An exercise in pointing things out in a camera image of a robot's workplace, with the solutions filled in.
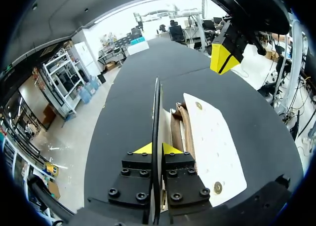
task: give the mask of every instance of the screw head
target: screw head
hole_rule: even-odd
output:
[[[169,174],[169,177],[171,177],[171,178],[175,178],[178,176],[177,170],[169,170],[168,174]]]
[[[188,169],[188,174],[189,174],[189,175],[195,175],[195,174],[196,174],[195,168],[189,168],[189,169]]]
[[[199,194],[202,197],[208,197],[209,193],[210,193],[210,190],[208,188],[203,188],[199,191]]]
[[[123,168],[120,172],[123,176],[129,176],[130,175],[130,171],[128,168]]]
[[[215,193],[216,194],[220,194],[222,192],[222,190],[223,190],[222,184],[220,182],[216,182],[214,184],[214,191],[215,191]]]
[[[203,108],[202,108],[202,105],[201,105],[199,102],[196,102],[196,106],[197,106],[197,108],[200,109],[200,110],[203,109]]]
[[[143,203],[143,202],[145,202],[146,201],[146,199],[147,199],[147,194],[146,193],[143,193],[143,192],[140,192],[140,193],[137,193],[136,194],[136,200],[138,201],[138,202],[141,202],[141,203]]]
[[[146,177],[149,176],[149,172],[147,170],[145,170],[145,169],[140,170],[139,171],[139,176],[141,176],[142,178],[146,178]]]
[[[109,196],[119,197],[119,190],[117,190],[116,188],[109,189]]]
[[[179,202],[182,200],[182,194],[181,193],[173,193],[171,195],[171,200],[175,202]]]

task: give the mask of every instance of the floor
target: floor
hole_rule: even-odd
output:
[[[275,67],[275,62],[258,55],[255,47],[248,45],[245,49],[243,62],[233,70],[257,90],[264,84],[266,78],[268,82],[272,82],[273,77],[269,74],[275,71]],[[105,106],[107,95],[118,72],[119,68],[115,68],[104,75],[107,82],[100,86],[89,104],[79,104],[76,118],[64,122],[57,117],[47,132],[41,132],[33,140],[33,144],[41,150],[42,155],[59,166],[60,172],[57,177],[61,195],[59,201],[73,212],[76,212],[84,204],[84,171],[90,141],[99,113]],[[301,107],[300,110],[303,112],[300,116],[302,125],[299,128],[307,123],[314,111],[310,98],[306,99],[307,95],[307,91],[303,87],[300,88],[294,103],[294,107]],[[308,168],[313,151],[311,145],[302,143],[302,138],[307,136],[314,121],[311,121],[308,128],[295,142],[304,173]]]
[[[84,170],[95,124],[120,68],[104,74],[102,84],[88,104],[79,103],[77,117],[64,122],[56,117],[47,132],[41,131],[33,144],[59,167],[56,178],[59,202],[76,212],[83,206]]]

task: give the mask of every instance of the cardboard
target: cardboard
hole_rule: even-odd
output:
[[[57,200],[60,198],[58,185],[52,181],[48,182],[48,190]]]
[[[114,61],[110,61],[104,66],[104,69],[107,71],[110,71],[110,70],[114,69],[116,66],[117,65],[115,64]]]

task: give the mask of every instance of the white tube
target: white tube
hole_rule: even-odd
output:
[[[281,79],[282,79],[282,74],[283,74],[283,70],[284,70],[284,66],[285,66],[285,61],[286,61],[286,52],[287,52],[287,35],[285,35],[285,49],[284,49],[284,58],[283,58],[283,62],[282,62],[282,66],[281,66],[281,69],[280,69],[280,73],[279,73],[279,76],[278,76],[278,79],[277,79],[277,82],[276,82],[276,90],[275,90],[275,93],[273,95],[273,100],[276,99],[276,93],[278,91],[278,87],[280,86],[280,83],[281,83]]]
[[[300,75],[302,55],[303,55],[303,38],[302,29],[298,20],[293,20],[292,24],[293,34],[293,54],[292,54],[292,66],[291,66],[291,77],[289,86],[285,92],[285,95],[281,101],[280,106],[276,108],[277,114],[282,114],[285,111],[285,107],[288,109],[295,93],[295,89],[298,84],[298,77]]]

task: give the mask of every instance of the white board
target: white board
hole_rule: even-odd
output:
[[[210,203],[220,205],[247,188],[239,156],[222,113],[192,95],[184,94],[190,116],[197,173],[210,189]],[[220,193],[215,183],[222,186]]]

